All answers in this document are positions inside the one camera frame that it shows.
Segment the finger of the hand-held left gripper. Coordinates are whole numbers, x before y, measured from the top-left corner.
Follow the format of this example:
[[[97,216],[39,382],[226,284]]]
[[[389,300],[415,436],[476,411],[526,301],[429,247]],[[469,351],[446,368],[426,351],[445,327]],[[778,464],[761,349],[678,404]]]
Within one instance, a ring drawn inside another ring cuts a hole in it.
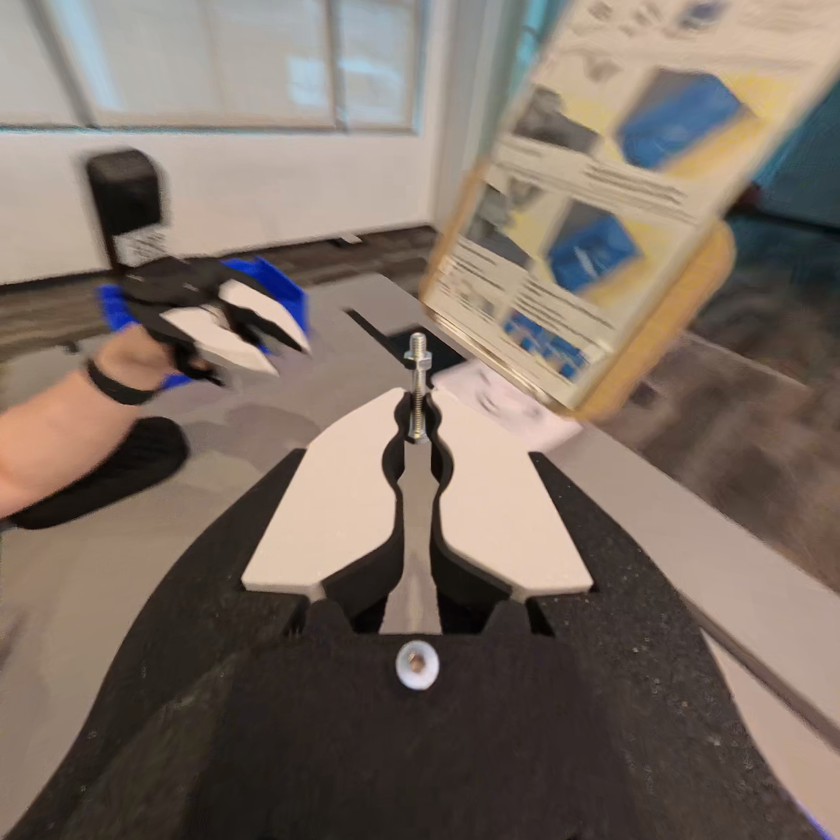
[[[214,308],[175,308],[162,313],[165,322],[186,335],[202,357],[242,369],[278,376],[277,369],[254,344],[240,338],[223,323]]]
[[[306,330],[279,301],[241,280],[226,280],[219,287],[228,327],[239,338],[260,344],[267,336],[300,353],[311,351]]]

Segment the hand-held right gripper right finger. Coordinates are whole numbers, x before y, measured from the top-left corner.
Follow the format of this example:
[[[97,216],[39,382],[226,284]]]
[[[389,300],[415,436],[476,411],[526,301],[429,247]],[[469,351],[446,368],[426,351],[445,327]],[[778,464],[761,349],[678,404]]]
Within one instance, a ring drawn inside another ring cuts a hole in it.
[[[452,392],[427,398],[438,482],[429,559],[444,634],[479,634],[496,607],[582,595],[594,579],[527,443]]]

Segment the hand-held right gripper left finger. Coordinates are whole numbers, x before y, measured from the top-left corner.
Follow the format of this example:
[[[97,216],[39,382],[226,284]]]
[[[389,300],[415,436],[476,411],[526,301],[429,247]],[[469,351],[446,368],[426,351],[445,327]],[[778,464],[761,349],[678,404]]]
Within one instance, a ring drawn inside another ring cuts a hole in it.
[[[404,572],[408,414],[392,388],[311,441],[241,575],[247,592],[330,601],[356,633],[382,631]]]

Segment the blue bin with divider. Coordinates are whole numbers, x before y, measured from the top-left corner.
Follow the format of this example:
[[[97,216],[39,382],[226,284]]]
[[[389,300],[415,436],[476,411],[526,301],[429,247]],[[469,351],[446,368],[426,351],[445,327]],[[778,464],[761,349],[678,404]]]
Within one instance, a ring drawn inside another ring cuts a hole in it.
[[[154,259],[127,268],[120,277],[102,285],[98,290],[99,307],[112,332],[138,323],[155,341],[172,348],[175,367],[180,374],[168,379],[163,384],[164,389],[188,382],[224,385],[222,371],[241,370],[267,375],[202,357],[193,342],[161,316],[175,308],[214,308],[221,312],[223,323],[228,326],[219,301],[219,287],[230,279],[241,280],[254,288],[261,287],[265,294],[281,302],[309,334],[307,293],[262,258],[220,260],[167,256]],[[264,352],[277,372],[272,357],[277,354],[278,345],[299,354],[311,353],[297,352],[267,336],[260,336],[259,340],[260,344],[254,345]]]

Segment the silver bolt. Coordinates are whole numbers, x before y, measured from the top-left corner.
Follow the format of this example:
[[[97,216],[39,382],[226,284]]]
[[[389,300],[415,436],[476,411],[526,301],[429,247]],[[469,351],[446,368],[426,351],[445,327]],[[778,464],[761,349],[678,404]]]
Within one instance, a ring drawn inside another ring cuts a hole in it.
[[[409,338],[407,351],[415,354],[422,354],[427,348],[427,336],[423,332],[413,332]],[[410,443],[418,445],[427,440],[426,419],[424,414],[425,395],[427,390],[427,373],[429,371],[418,371],[411,369],[411,397],[412,413],[409,419],[407,439]]]

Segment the person's left forearm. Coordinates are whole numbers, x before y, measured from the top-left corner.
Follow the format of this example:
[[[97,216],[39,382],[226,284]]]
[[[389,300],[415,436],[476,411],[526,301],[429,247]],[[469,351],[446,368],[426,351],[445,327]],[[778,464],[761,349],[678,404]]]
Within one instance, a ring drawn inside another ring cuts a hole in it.
[[[123,441],[140,413],[81,371],[1,415],[1,516],[84,477]]]

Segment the grey desk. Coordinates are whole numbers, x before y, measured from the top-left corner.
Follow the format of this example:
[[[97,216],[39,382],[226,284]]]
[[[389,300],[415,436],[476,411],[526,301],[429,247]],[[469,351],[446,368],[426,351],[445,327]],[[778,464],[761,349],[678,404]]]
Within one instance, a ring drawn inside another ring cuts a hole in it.
[[[423,320],[382,276],[311,292],[316,355],[230,388],[193,384],[152,414],[185,428],[173,479],[78,521],[2,537],[2,838],[45,789],[119,646],[192,542],[268,470],[407,372],[344,312],[398,331]],[[684,595],[771,768],[838,831],[838,594],[641,457],[587,427],[549,459]]]

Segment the person's left hand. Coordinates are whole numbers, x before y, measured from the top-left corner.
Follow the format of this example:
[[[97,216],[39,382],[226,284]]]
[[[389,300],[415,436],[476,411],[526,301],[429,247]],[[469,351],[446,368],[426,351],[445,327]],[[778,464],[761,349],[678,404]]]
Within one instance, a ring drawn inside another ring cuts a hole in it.
[[[155,341],[138,323],[114,333],[93,358],[101,373],[139,391],[158,390],[180,374],[172,348]]]

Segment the black wristband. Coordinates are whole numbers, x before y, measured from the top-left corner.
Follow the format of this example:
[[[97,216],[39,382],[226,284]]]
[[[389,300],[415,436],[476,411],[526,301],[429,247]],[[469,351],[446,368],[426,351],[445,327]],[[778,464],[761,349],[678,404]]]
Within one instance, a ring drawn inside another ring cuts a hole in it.
[[[133,388],[114,380],[99,369],[92,357],[86,361],[85,372],[93,388],[110,401],[122,406],[142,406],[154,399],[159,391],[157,388],[151,390]]]

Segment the white framed window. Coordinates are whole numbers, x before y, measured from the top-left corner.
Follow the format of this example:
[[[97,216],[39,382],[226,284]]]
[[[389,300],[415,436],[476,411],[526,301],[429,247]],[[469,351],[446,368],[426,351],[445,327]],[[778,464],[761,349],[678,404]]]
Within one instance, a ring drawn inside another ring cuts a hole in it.
[[[34,5],[93,129],[416,129],[426,2]]]

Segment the printed instruction sheet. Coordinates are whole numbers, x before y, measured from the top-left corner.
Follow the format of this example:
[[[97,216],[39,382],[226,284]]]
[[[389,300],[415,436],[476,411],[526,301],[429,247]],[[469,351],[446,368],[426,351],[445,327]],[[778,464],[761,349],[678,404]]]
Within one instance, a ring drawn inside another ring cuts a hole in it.
[[[838,77],[838,2],[568,2],[432,307],[578,406]]]

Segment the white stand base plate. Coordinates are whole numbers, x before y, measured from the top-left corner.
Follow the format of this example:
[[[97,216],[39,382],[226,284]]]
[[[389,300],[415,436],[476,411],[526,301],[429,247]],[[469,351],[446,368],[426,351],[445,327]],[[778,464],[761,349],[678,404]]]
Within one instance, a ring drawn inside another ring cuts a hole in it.
[[[530,452],[548,454],[583,429],[580,423],[552,414],[478,360],[435,373],[432,384],[518,437]]]

